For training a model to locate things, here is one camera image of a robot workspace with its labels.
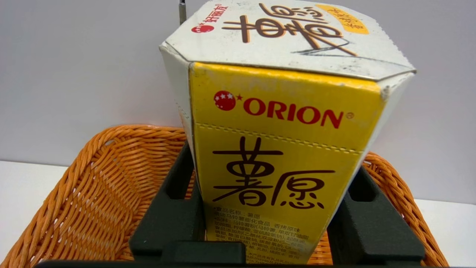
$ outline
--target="orange label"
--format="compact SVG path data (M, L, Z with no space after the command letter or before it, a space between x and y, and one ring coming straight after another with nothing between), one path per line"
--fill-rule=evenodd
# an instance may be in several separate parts
M338 19L344 27L344 30L353 33L368 34L367 27L356 17L333 6L316 5L318 8L327 11L329 14Z

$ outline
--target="cardboard box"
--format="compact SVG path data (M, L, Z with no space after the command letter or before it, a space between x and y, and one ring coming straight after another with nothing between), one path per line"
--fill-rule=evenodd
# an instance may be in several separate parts
M372 18L294 0L207 2L160 49L208 239L306 263L413 66Z

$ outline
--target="orange wicker basket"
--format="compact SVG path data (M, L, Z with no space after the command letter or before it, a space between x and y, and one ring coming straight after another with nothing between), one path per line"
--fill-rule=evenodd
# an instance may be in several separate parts
M186 140L181 128L112 127L94 136L45 199L0 268L43 259L133 260L128 240ZM364 167L423 242L422 265L448 266L405 182L369 153ZM332 264L325 234L309 264Z

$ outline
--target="white table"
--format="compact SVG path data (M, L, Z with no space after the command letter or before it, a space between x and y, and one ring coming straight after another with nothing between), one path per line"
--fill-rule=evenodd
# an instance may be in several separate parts
M0 161L0 260L21 235L66 167ZM452 267L476 267L476 206L417 200Z

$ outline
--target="dashed line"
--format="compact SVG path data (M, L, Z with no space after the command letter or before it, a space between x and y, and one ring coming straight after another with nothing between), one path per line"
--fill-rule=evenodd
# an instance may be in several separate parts
M182 109L182 107L178 104L178 103L175 103L178 107L178 110L183 114L183 116L187 119L190 119L190 116Z
M315 147L319 149L325 149L328 151L335 151L338 153L344 153L344 154L353 154L353 155L360 155L363 153L363 151L357 151L355 149L347 149L344 147L339 147L336 145L327 145L327 144L320 144L316 142L311 142L311 141L305 141L305 140L300 140L300 139L294 139L291 137L283 137L280 135L272 135L272 134L267 134L267 133L258 133L256 131L249 131L249 130L244 130L244 129L238 129L238 128L232 128L232 127L225 127L222 125L214 125L214 124L206 124L206 123L196 123L196 125L200 128L207 128L207 129L215 129L215 130L221 130L225 132L232 132L232 133L238 133L241 135L250 135L250 136L256 136L256 137L263 137L266 139L273 139L275 141L282 141L282 142L289 142L292 144L299 144L302 146L309 146L309 147Z

